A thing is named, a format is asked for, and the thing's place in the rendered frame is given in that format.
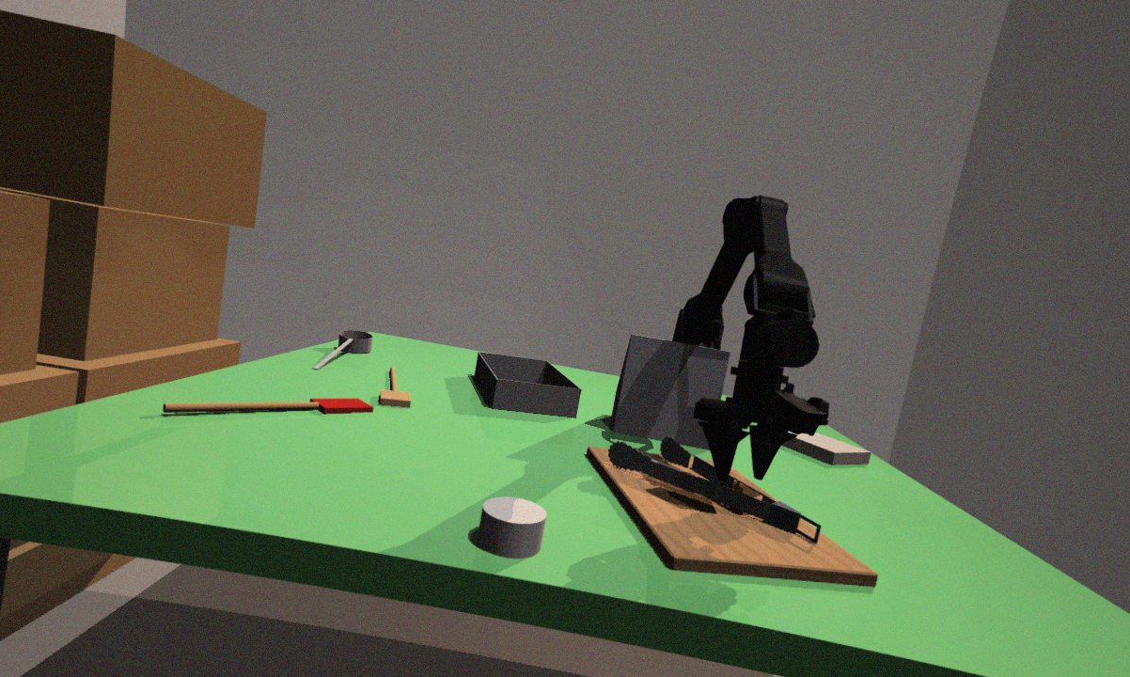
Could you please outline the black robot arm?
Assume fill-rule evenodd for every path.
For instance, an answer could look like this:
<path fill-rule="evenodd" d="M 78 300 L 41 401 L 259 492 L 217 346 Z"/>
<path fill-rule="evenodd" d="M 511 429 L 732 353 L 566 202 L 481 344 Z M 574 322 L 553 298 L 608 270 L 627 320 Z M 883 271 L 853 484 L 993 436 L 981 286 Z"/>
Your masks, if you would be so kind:
<path fill-rule="evenodd" d="M 745 258 L 754 253 L 754 270 L 744 288 L 748 314 L 740 361 L 770 366 L 805 366 L 817 356 L 820 342 L 814 330 L 817 316 L 808 278 L 796 264 L 786 231 L 789 203 L 783 198 L 733 198 L 723 214 L 724 243 L 701 294 L 690 297 L 673 327 L 673 342 L 721 350 L 724 333 L 723 303 Z M 794 434 L 815 434 L 826 425 L 831 403 L 793 394 L 794 384 L 779 389 L 768 382 L 760 392 L 760 413 L 779 420 Z M 763 406 L 766 403 L 767 413 Z"/>

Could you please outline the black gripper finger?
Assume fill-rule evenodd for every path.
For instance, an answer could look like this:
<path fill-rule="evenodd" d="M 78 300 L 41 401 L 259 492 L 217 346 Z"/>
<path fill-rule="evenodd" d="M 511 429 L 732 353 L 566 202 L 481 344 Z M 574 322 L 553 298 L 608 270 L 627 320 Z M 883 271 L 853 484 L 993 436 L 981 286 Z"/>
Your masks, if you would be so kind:
<path fill-rule="evenodd" d="M 737 445 L 750 433 L 744 432 L 744 429 L 716 427 L 716 425 L 710 424 L 709 420 L 699 420 L 698 423 L 704 429 L 704 436 L 706 436 L 709 442 L 718 479 L 727 481 Z"/>
<path fill-rule="evenodd" d="M 780 433 L 776 429 L 764 429 L 755 427 L 755 425 L 749 425 L 749 432 L 754 479 L 762 480 L 781 443 L 796 439 L 798 434 Z"/>

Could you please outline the brown wooden board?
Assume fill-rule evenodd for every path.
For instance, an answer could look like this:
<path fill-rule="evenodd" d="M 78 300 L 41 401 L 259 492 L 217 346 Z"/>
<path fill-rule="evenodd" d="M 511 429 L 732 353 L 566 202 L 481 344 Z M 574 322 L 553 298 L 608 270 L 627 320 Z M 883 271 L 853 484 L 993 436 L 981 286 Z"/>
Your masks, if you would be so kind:
<path fill-rule="evenodd" d="M 588 446 L 586 457 L 671 571 L 877 585 L 871 567 L 822 531 L 811 543 L 716 500 L 617 468 L 608 450 Z"/>

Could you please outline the dark grey cylinder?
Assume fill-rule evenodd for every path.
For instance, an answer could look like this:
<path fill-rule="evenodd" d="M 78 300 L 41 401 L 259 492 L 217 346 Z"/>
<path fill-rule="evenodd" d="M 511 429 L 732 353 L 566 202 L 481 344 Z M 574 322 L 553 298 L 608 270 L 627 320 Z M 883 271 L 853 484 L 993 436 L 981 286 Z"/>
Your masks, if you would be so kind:
<path fill-rule="evenodd" d="M 541 550 L 546 511 L 529 500 L 496 497 L 480 509 L 478 544 L 508 559 L 527 559 Z"/>

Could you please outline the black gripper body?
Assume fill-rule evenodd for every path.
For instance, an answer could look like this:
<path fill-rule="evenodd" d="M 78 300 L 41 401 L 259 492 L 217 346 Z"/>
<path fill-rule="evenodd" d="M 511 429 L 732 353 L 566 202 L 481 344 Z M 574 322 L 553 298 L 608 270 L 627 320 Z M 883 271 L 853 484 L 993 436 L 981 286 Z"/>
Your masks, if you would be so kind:
<path fill-rule="evenodd" d="M 751 423 L 757 423 L 757 427 L 786 433 L 779 420 L 770 417 L 770 410 L 767 418 L 754 415 L 760 413 L 758 398 L 764 385 L 776 380 L 781 389 L 781 383 L 788 383 L 789 376 L 784 376 L 783 371 L 781 366 L 740 361 L 738 368 L 731 366 L 731 374 L 736 374 L 733 396 L 727 396 L 727 401 L 702 398 L 695 402 L 693 418 L 709 420 L 724 429 L 748 429 Z"/>

